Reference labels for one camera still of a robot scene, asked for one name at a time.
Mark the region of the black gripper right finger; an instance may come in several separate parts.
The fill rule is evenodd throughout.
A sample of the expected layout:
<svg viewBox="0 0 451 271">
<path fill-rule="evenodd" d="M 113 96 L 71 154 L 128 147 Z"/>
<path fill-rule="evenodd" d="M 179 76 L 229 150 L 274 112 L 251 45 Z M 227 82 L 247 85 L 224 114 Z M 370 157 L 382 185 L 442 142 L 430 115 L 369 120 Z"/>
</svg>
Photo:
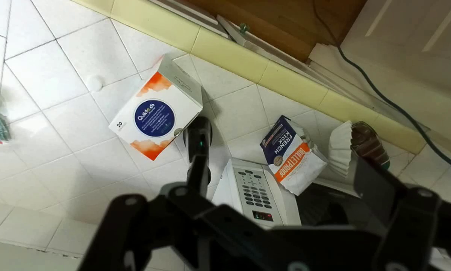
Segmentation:
<svg viewBox="0 0 451 271">
<path fill-rule="evenodd" d="M 405 185 L 390 170 L 391 159 L 378 132 L 366 121 L 352 124 L 357 162 L 354 186 L 373 210 L 391 210 Z"/>
</svg>

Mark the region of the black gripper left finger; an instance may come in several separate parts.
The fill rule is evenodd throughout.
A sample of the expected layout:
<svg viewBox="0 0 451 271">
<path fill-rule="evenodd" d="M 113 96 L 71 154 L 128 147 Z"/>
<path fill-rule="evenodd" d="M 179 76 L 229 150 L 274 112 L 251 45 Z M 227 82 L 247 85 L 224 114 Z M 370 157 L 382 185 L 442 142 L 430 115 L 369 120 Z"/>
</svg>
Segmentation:
<svg viewBox="0 0 451 271">
<path fill-rule="evenodd" d="M 187 148 L 190 168 L 187 173 L 188 191 L 202 197 L 208 192 L 211 182 L 209 153 L 212 144 L 212 123 L 199 115 L 187 127 Z"/>
</svg>

